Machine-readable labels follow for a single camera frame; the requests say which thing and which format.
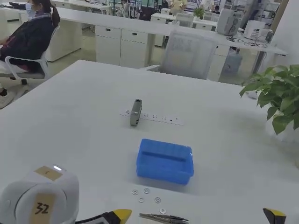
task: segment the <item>dark jacket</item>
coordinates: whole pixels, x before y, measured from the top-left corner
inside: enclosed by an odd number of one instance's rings
[[[50,17],[35,19],[23,23],[0,49],[0,60],[7,56],[40,59],[48,48],[54,27]],[[26,66],[30,71],[37,71],[40,65],[24,60],[10,60],[11,64]]]

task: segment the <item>blue tray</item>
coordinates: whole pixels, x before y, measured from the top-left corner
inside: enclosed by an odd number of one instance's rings
[[[179,184],[194,174],[190,147],[150,139],[142,139],[136,165],[138,176]]]

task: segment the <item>white chair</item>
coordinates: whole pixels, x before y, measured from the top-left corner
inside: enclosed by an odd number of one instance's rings
[[[211,12],[205,12],[204,15],[204,20],[211,20],[212,19],[212,14]]]
[[[216,48],[217,42],[214,40],[175,30],[170,34],[161,65],[142,69],[207,79]]]
[[[52,33],[51,36],[51,40],[52,37],[54,36],[54,34],[56,33],[56,31],[59,29],[59,26],[56,27]],[[45,81],[47,79],[49,79],[51,77],[49,68],[48,68],[48,62],[46,60],[45,57],[46,51],[43,52],[42,56],[40,59],[37,60],[30,60],[30,59],[24,59],[24,58],[16,58],[16,57],[6,57],[5,58],[5,63],[8,66],[8,68],[11,71],[11,74],[0,74],[1,77],[9,77],[11,79],[17,79],[17,80],[21,80],[22,82],[22,87],[19,86],[13,86],[11,87],[11,90],[15,92],[15,97],[13,99],[13,101],[17,100],[18,98],[20,98],[21,96],[23,96],[26,92],[30,91],[31,89],[34,88],[34,86],[29,87],[27,84],[27,80],[28,79],[35,79],[35,80],[41,80],[41,81]],[[41,69],[38,72],[24,72],[24,73],[17,73],[15,72],[13,66],[10,63],[11,59],[19,59],[19,60],[24,60],[24,61],[32,61],[32,62],[37,62],[40,64]]]
[[[59,26],[56,27],[52,33],[52,36],[51,36],[51,40],[52,40],[52,37],[54,36],[54,34],[56,33],[56,31],[59,29]],[[24,58],[17,58],[17,57],[10,57],[10,56],[7,56],[5,58],[5,63],[6,65],[8,66],[8,68],[10,69],[11,71],[11,74],[0,74],[1,77],[9,77],[9,78],[15,78],[15,79],[18,79],[18,80],[22,80],[22,83],[23,84],[26,84],[27,83],[27,79],[41,79],[41,80],[47,80],[51,77],[51,74],[50,74],[50,71],[49,71],[49,68],[48,68],[48,62],[46,60],[46,51],[43,52],[42,56],[40,59],[37,59],[37,60],[30,60],[30,59],[24,59]],[[41,66],[41,69],[40,71],[38,72],[24,72],[24,73],[17,73],[13,66],[11,65],[10,63],[10,60],[11,59],[18,59],[18,60],[23,60],[23,61],[31,61],[31,62],[37,62],[40,64]]]
[[[211,21],[213,21],[213,22],[218,22],[218,20],[219,20],[219,14],[213,13],[213,14],[212,14]]]
[[[179,22],[181,27],[192,27],[193,19],[193,14],[177,13],[175,21],[176,23]]]

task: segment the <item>gray device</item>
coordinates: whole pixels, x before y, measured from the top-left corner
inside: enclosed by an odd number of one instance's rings
[[[216,32],[222,35],[234,36],[241,24],[242,12],[224,8],[221,10]]]
[[[130,125],[137,126],[141,115],[142,100],[136,99],[130,114]]]

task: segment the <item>person sitting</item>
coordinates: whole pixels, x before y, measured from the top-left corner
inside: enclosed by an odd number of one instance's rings
[[[23,23],[10,37],[0,40],[0,74],[11,74],[5,63],[7,56],[40,59],[50,44],[54,29],[59,25],[60,16],[50,0],[30,0],[26,4],[26,11],[29,21]],[[37,62],[11,59],[10,63],[17,73],[37,72],[40,69]],[[13,92],[7,91],[0,84],[0,109],[7,106],[14,97]]]
[[[215,6],[215,10],[212,11],[212,13],[220,14],[220,12],[219,12],[219,6]]]

